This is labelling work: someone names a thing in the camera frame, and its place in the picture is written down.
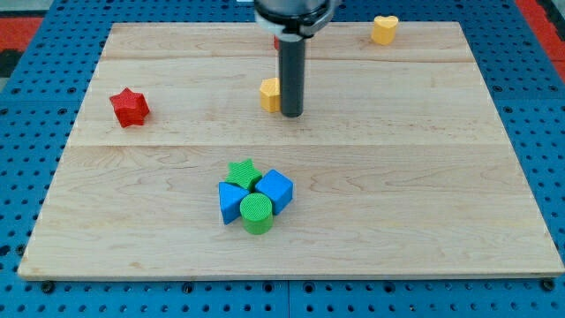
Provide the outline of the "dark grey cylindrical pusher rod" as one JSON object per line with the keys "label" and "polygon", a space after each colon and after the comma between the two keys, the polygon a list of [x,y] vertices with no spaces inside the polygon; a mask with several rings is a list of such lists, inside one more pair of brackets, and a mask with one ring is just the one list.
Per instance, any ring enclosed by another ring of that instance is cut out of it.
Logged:
{"label": "dark grey cylindrical pusher rod", "polygon": [[300,117],[304,111],[305,41],[279,41],[280,109],[285,117]]}

